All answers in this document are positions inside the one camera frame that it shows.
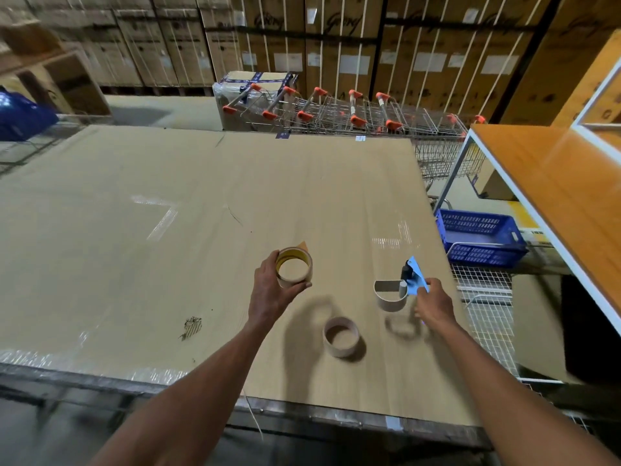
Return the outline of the person's right hand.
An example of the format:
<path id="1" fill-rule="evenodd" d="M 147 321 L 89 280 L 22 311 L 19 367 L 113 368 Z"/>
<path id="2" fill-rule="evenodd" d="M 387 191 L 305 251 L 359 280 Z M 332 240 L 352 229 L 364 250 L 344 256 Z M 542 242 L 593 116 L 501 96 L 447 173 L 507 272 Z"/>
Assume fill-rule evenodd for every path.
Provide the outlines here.
<path id="1" fill-rule="evenodd" d="M 454 328 L 453 301 L 444 291 L 437 278 L 426 278 L 427 288 L 420 287 L 416 293 L 415 315 L 432 331 L 444 335 L 446 329 Z"/>

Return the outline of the person's left hand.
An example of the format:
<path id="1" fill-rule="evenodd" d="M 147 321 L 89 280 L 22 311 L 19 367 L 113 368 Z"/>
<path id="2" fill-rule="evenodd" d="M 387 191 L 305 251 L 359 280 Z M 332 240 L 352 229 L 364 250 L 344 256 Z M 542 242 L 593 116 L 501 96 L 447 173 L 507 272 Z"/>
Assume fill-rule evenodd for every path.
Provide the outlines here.
<path id="1" fill-rule="evenodd" d="M 280 285 L 276 277 L 276 258 L 273 250 L 254 270 L 253 290 L 248 308 L 248 325 L 263 333 L 268 332 L 292 301 L 279 301 Z"/>

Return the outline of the brown packing tape roll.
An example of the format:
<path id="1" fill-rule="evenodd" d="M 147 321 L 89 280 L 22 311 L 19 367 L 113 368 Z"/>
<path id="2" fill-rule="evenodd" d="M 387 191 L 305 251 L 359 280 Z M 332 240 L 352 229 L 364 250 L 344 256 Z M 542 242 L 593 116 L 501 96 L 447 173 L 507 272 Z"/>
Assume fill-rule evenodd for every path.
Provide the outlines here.
<path id="1" fill-rule="evenodd" d="M 302 241 L 279 250 L 275 269 L 278 283 L 282 288 L 311 282 L 314 264 L 307 243 Z"/>

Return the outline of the blue tape dispenser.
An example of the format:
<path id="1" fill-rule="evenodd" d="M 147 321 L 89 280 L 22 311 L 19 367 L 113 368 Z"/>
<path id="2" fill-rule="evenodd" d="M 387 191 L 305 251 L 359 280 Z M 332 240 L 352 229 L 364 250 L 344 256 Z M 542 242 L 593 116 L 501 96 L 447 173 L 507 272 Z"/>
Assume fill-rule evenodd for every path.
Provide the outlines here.
<path id="1" fill-rule="evenodd" d="M 398 280 L 377 280 L 374 282 L 376 304 L 386 313 L 401 311 L 410 296 L 416 296 L 417 289 L 425 284 L 425 277 L 414 256 L 403 265 Z"/>

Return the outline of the person's left forearm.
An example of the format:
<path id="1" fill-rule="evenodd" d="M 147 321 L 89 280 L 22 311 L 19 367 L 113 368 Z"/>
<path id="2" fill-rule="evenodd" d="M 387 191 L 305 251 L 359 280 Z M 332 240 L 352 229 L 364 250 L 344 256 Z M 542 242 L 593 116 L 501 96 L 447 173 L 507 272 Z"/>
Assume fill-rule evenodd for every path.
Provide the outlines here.
<path id="1" fill-rule="evenodd" d="M 181 380 L 134 411 L 88 466 L 201 466 L 216 447 L 273 322 L 248 321 Z"/>

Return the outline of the person's right forearm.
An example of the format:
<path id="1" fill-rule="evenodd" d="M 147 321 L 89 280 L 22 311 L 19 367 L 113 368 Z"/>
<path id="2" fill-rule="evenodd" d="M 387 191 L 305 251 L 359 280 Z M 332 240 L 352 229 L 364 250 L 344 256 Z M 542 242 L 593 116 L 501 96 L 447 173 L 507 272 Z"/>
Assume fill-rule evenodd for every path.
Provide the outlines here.
<path id="1" fill-rule="evenodd" d="M 446 343 L 504 466 L 621 466 L 599 440 L 520 383 L 456 321 L 425 323 Z"/>

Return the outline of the empty cardboard tape core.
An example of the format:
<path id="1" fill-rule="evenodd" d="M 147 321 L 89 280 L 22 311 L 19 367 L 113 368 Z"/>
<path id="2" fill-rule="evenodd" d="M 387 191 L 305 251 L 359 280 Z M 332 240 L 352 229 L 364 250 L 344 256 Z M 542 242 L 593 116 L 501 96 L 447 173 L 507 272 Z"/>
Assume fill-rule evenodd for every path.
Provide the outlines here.
<path id="1" fill-rule="evenodd" d="M 349 359 L 358 349 L 360 331 L 348 317 L 337 316 L 324 324 L 322 339 L 324 349 L 331 357 Z"/>

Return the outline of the blue plastic crate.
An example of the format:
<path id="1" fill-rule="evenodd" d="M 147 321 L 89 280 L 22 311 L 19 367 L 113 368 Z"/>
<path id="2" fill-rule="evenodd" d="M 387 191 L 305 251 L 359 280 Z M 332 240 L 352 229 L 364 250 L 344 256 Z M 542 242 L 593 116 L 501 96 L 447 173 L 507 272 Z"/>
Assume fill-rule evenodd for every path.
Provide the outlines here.
<path id="1" fill-rule="evenodd" d="M 439 209 L 434 216 L 452 264 L 511 269 L 528 253 L 511 216 L 450 209 Z"/>

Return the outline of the large flat cardboard sheet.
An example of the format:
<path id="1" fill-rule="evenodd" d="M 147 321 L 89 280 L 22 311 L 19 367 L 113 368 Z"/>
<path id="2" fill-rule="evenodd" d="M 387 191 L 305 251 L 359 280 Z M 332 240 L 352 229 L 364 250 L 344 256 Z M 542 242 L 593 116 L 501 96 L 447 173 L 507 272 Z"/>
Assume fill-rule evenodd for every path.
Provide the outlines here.
<path id="1" fill-rule="evenodd" d="M 305 241 L 313 286 L 276 322 L 245 393 L 479 426 L 412 303 L 376 304 L 414 256 L 467 325 L 407 139 L 90 126 L 0 178 L 0 363 L 172 384 L 247 320 L 253 272 Z M 345 316 L 356 353 L 322 330 Z"/>

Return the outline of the small brown cardboard box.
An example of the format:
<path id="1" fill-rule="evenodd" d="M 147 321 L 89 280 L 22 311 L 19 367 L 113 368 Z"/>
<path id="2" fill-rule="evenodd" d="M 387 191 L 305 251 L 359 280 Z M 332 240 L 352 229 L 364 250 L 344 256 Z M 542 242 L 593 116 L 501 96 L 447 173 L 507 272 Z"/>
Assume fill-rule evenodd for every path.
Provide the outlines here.
<path id="1" fill-rule="evenodd" d="M 480 199 L 517 201 L 515 194 L 487 158 L 483 160 L 478 172 L 468 175 L 468 180 Z"/>

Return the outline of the row of metal shopping carts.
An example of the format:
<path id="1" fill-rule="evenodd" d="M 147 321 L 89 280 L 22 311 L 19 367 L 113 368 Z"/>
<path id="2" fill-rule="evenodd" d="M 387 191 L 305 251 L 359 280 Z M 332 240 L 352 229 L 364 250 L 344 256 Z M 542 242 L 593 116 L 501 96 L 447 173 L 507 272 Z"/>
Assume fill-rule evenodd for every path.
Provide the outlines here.
<path id="1" fill-rule="evenodd" d="M 411 140 L 428 186 L 449 177 L 468 132 L 466 123 L 455 114 L 402 109 L 385 93 L 377 93 L 373 101 L 351 90 L 341 100 L 316 87 L 307 98 L 297 92 L 292 105 L 289 127 L 277 133 Z"/>

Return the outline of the plastic-wrapped cardboard box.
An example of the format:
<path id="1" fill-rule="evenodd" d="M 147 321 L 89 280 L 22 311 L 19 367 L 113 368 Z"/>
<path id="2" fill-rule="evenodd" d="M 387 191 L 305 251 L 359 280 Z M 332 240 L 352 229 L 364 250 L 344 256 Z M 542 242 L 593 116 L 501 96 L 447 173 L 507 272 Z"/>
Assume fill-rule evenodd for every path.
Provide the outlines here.
<path id="1" fill-rule="evenodd" d="M 226 132 L 281 132 L 298 92 L 296 72 L 230 71 L 213 85 Z"/>

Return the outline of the blue bag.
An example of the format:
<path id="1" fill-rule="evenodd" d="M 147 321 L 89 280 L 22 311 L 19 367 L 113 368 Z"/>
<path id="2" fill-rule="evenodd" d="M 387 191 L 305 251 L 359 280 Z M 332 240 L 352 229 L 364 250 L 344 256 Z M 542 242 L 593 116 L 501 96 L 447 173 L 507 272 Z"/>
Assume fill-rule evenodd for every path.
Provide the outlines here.
<path id="1" fill-rule="evenodd" d="M 53 109 L 0 86 L 0 142 L 25 142 L 58 123 Z"/>

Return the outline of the orange wooden shelf white frame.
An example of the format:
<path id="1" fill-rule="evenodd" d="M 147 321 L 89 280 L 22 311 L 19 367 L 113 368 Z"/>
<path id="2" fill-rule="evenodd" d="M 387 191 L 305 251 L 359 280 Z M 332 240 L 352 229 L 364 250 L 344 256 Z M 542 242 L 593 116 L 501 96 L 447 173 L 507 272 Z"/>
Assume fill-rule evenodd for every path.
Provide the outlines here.
<path id="1" fill-rule="evenodd" d="M 621 124 L 586 117 L 621 74 L 621 56 L 568 127 L 476 124 L 433 212 L 473 145 L 487 158 L 621 336 Z"/>

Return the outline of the wall of tall cardboard boxes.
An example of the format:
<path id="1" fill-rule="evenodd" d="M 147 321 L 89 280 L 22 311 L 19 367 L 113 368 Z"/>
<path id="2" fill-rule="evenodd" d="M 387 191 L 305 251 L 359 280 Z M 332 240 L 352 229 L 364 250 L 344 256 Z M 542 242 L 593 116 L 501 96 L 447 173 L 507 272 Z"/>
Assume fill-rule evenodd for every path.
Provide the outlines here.
<path id="1" fill-rule="evenodd" d="M 621 0 L 0 0 L 81 52 L 106 95 L 208 96 L 232 71 L 299 93 L 549 125 L 587 97 Z"/>

